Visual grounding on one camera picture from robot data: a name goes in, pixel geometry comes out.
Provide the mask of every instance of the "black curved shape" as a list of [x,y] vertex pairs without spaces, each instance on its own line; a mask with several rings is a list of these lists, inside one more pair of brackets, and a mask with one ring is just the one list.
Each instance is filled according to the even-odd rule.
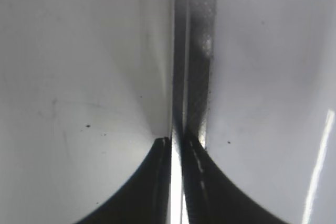
[[187,132],[182,171],[190,224],[285,224],[240,191]]
[[109,200],[77,224],[164,224],[169,197],[171,141],[155,140],[148,155]]

